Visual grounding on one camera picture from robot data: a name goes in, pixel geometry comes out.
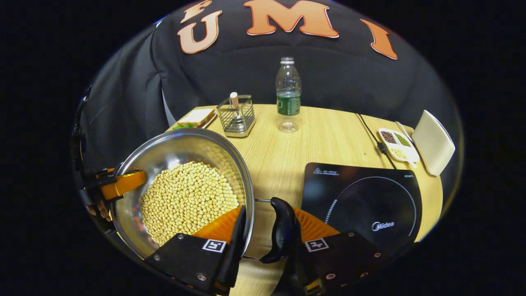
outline wire basket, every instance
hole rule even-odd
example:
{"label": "wire basket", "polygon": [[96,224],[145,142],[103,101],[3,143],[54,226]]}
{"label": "wire basket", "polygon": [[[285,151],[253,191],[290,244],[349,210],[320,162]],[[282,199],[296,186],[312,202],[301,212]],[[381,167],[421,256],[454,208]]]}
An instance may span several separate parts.
{"label": "wire basket", "polygon": [[254,115],[254,105],[251,95],[238,95],[239,104],[235,108],[230,98],[226,98],[217,105],[217,113],[221,119],[223,131],[228,137],[246,137],[256,119]]}

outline bread slice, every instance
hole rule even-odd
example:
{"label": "bread slice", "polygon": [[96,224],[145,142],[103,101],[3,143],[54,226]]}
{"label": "bread slice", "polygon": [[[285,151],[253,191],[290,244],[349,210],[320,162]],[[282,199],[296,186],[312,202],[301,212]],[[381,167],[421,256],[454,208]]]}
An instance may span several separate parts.
{"label": "bread slice", "polygon": [[215,109],[196,109],[180,119],[177,124],[185,125],[189,123],[195,127],[201,127],[208,123],[214,117],[214,115],[216,115]]}

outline white plate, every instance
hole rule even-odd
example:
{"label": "white plate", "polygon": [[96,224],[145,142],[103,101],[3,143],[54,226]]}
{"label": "white plate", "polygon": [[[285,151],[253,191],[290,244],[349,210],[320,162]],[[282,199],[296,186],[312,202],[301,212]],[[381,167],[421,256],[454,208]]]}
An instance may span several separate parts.
{"label": "white plate", "polygon": [[[378,129],[378,132],[380,133],[380,138],[382,139],[383,143],[387,147],[387,151],[389,151],[389,154],[391,154],[391,156],[394,159],[398,161],[402,161],[402,162],[408,162],[413,168],[417,167],[414,163],[420,161],[420,156],[418,155],[418,152],[414,148],[411,141],[404,134],[397,132],[397,131],[388,130],[388,129]],[[392,134],[394,141],[396,143],[387,142],[386,139],[383,138],[382,132]],[[398,137],[396,137],[396,135],[399,135],[402,139],[406,140],[407,143],[409,143],[409,146],[405,146],[402,143],[400,143],[400,140],[398,139]],[[392,152],[391,148],[400,149],[407,156],[407,158],[403,159],[403,158],[396,156]]]}

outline stainless steel pot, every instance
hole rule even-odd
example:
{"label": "stainless steel pot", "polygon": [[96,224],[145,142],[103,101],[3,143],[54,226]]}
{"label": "stainless steel pot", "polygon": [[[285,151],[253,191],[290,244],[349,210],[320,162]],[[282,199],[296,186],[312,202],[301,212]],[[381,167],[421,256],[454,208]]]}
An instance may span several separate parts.
{"label": "stainless steel pot", "polygon": [[145,194],[155,176],[162,170],[190,161],[216,167],[237,195],[239,204],[246,206],[244,248],[248,248],[254,224],[254,191],[247,166],[236,148],[223,136],[205,129],[178,129],[158,135],[137,148],[120,166],[117,175],[134,168],[146,172],[142,186],[124,194],[112,203],[115,228],[122,240],[140,258],[152,255],[160,246],[151,239],[141,217],[139,198]]}

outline spoon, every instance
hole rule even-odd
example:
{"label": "spoon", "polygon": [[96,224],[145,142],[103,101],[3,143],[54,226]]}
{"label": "spoon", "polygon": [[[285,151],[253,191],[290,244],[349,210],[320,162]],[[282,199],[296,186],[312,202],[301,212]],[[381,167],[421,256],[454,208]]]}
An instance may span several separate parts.
{"label": "spoon", "polygon": [[403,125],[401,123],[399,123],[398,121],[395,121],[396,124],[398,125],[398,127],[403,131],[404,135],[406,135],[406,137],[411,141],[411,143],[414,143],[413,142],[413,139],[411,139],[411,137],[409,136],[409,134],[407,133],[406,131],[406,128],[403,127]]}

